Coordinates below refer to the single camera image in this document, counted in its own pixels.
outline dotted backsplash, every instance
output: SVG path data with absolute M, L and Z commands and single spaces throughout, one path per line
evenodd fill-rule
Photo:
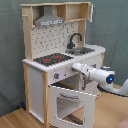
M 31 31 L 33 58 L 65 51 L 70 43 L 70 37 L 78 33 L 79 22 L 51 25 L 48 27 L 35 27 Z M 78 36 L 73 38 L 78 46 Z

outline play kitchen cabinet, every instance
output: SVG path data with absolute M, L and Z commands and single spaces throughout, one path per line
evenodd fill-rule
M 45 128 L 92 128 L 98 83 L 83 81 L 72 65 L 102 66 L 105 49 L 85 45 L 86 20 L 92 21 L 93 5 L 69 2 L 21 6 L 27 111 Z M 68 49 L 71 37 L 75 48 Z M 81 108 L 84 113 L 79 119 L 73 112 Z

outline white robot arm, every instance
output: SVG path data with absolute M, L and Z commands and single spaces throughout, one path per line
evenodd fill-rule
M 95 80 L 98 83 L 111 84 L 114 80 L 114 74 L 101 69 L 88 66 L 87 64 L 74 63 L 73 70 L 86 76 L 90 80 Z
M 103 69 L 96 69 L 87 64 L 74 63 L 72 69 L 84 75 L 89 80 L 94 80 L 99 83 L 98 89 L 102 89 L 108 93 L 119 96 L 128 96 L 128 80 L 126 80 L 121 89 L 113 88 L 114 71 L 106 71 Z

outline top shelf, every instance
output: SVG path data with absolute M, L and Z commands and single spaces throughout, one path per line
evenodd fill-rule
M 27 21 L 30 28 L 34 28 L 35 21 L 44 15 L 45 5 L 52 5 L 53 15 L 64 19 L 65 23 L 89 20 L 91 17 L 91 2 L 22 4 L 23 22 Z
M 21 4 L 24 6 L 44 6 L 44 5 L 67 5 L 67 4 L 82 4 L 82 3 L 91 3 L 91 2 L 65 2 L 65 3 L 41 3 L 41 4 Z

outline open oven door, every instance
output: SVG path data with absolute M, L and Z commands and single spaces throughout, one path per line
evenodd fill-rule
M 49 122 L 58 128 L 93 128 L 96 96 L 56 86 L 49 87 Z M 72 113 L 83 110 L 78 117 Z

